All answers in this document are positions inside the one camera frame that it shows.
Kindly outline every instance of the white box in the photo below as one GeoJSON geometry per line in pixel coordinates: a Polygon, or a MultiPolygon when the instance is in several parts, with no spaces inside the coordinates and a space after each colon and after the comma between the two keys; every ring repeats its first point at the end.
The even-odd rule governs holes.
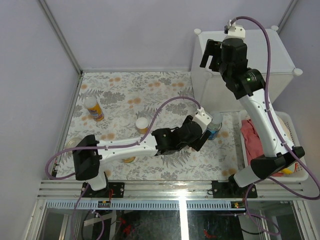
{"type": "MultiPolygon", "coordinates": [[[[301,75],[302,71],[295,68],[285,46],[275,30],[267,29],[271,44],[271,68],[269,82],[269,97],[273,103],[294,75],[301,75]]],[[[226,34],[223,31],[204,31],[195,41],[191,67],[191,80],[194,98],[200,102],[206,112],[233,112],[244,108],[236,100],[234,94],[227,89],[218,72],[201,68],[200,63],[206,49],[208,39],[222,42],[226,34]]],[[[259,30],[246,30],[248,68],[257,69],[266,79],[267,73],[267,43],[263,32],[259,30]]]]}

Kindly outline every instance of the white basket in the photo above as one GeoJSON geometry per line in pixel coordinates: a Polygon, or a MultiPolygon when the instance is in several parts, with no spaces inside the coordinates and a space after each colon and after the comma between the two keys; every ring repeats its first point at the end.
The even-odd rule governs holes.
{"type": "MultiPolygon", "coordinates": [[[[298,136],[294,127],[294,124],[292,123],[291,117],[285,113],[285,112],[281,112],[281,111],[276,111],[275,112],[284,122],[284,124],[286,125],[286,127],[288,128],[290,135],[291,135],[291,139],[293,141],[293,144],[295,146],[300,146],[299,140],[298,140],[298,136]]],[[[242,127],[242,120],[245,119],[250,119],[248,113],[246,110],[242,110],[239,112],[239,126],[240,129],[242,127]]],[[[244,136],[241,132],[240,134],[241,137],[241,144],[242,144],[242,152],[243,152],[243,159],[244,159],[244,165],[247,167],[248,166],[248,160],[247,160],[247,153],[246,153],[246,145],[245,145],[245,139],[244,136]]],[[[306,164],[305,158],[302,157],[301,161],[306,164]]],[[[273,176],[274,179],[278,180],[279,182],[303,182],[308,178],[308,173],[307,171],[298,163],[297,164],[297,168],[295,170],[294,173],[292,174],[284,174],[283,176],[273,176]]]]}

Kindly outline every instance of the pink towel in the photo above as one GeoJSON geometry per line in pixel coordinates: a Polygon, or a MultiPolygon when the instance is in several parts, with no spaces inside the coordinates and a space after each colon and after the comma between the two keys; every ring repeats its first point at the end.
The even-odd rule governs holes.
{"type": "MultiPolygon", "coordinates": [[[[242,120],[242,135],[244,137],[245,152],[248,164],[252,159],[255,159],[264,154],[260,138],[258,136],[257,130],[252,123],[251,119],[242,120]]],[[[284,174],[277,172],[273,174],[274,177],[282,177],[284,174]]]]}

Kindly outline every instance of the white wall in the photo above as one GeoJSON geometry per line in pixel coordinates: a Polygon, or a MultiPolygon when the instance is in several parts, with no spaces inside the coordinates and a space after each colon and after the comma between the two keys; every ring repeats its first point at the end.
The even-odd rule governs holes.
{"type": "Polygon", "coordinates": [[[77,74],[37,1],[1,1],[0,33],[0,238],[18,240],[77,74]]]}
{"type": "MultiPolygon", "coordinates": [[[[247,15],[277,25],[290,0],[47,0],[83,69],[191,67],[194,29],[247,15]]],[[[256,28],[245,22],[247,29],[256,28]]]]}
{"type": "MultiPolygon", "coordinates": [[[[274,103],[278,111],[287,112],[293,120],[307,166],[320,179],[320,1],[301,0],[280,34],[295,66],[303,70],[274,103]]],[[[305,194],[317,196],[318,189],[309,178],[305,194]]],[[[320,200],[309,201],[315,225],[320,233],[320,200]]]]}

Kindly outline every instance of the leaf pattern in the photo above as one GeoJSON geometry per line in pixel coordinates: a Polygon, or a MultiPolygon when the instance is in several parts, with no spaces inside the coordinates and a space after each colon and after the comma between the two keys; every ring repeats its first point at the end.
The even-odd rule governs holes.
{"type": "MultiPolygon", "coordinates": [[[[72,138],[94,134],[98,141],[141,137],[135,127],[137,118],[154,117],[159,106],[177,96],[193,97],[190,72],[108,72],[85,73],[74,107],[66,144],[72,138]],[[96,122],[84,108],[84,100],[95,96],[104,113],[96,122]]],[[[152,130],[180,127],[193,115],[193,102],[179,99],[159,113],[152,130]]],[[[121,159],[103,167],[110,180],[226,180],[231,172],[244,167],[237,112],[222,113],[220,134],[208,140],[197,152],[185,148],[172,155],[139,157],[131,163],[121,159]]],[[[57,177],[74,172],[73,158],[65,154],[57,164],[57,177]]]]}

